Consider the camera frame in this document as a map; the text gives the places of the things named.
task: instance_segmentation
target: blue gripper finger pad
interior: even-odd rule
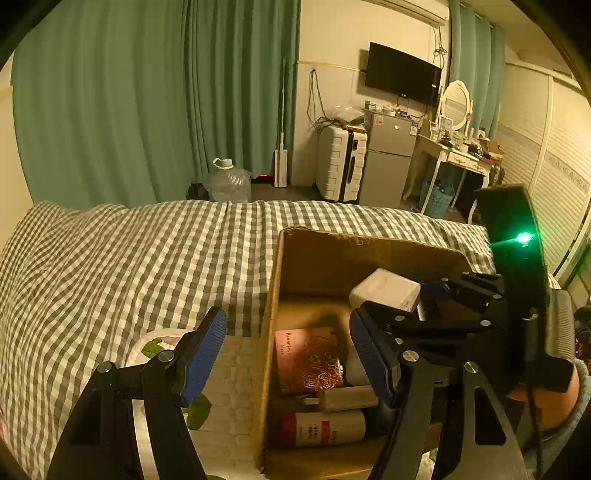
[[[390,368],[372,339],[369,328],[364,323],[359,309],[351,312],[349,332],[359,354],[361,364],[374,389],[374,394],[388,407],[393,408],[396,392],[391,382]]]
[[[208,325],[205,325],[205,322],[209,314],[197,328],[197,332],[201,328],[206,331],[185,370],[185,385],[181,392],[181,399],[185,406],[189,406],[195,398],[200,397],[203,393],[205,383],[228,331],[226,313],[222,309],[216,310],[217,312]]]

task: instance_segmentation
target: white suitcase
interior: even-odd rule
[[[367,135],[329,125],[320,133],[316,186],[326,200],[357,199]]]

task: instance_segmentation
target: red label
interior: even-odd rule
[[[330,422],[322,420],[322,440],[320,443],[328,443],[330,441]]]

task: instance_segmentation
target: teal curtain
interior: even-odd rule
[[[493,138],[498,123],[505,66],[505,37],[498,25],[479,18],[474,10],[450,0],[452,59],[450,81],[466,84],[473,102],[470,126],[484,128]]]
[[[272,172],[283,57],[291,145],[297,18],[297,0],[60,2],[12,70],[33,200],[183,199],[215,157]]]
[[[253,177],[274,171],[286,59],[285,144],[293,136],[297,0],[190,3],[188,104],[197,177],[216,157]]]

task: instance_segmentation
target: green led light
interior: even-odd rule
[[[517,235],[516,240],[520,243],[520,244],[527,244],[529,243],[529,241],[533,238],[534,236],[531,233],[528,232],[521,232],[519,235]]]

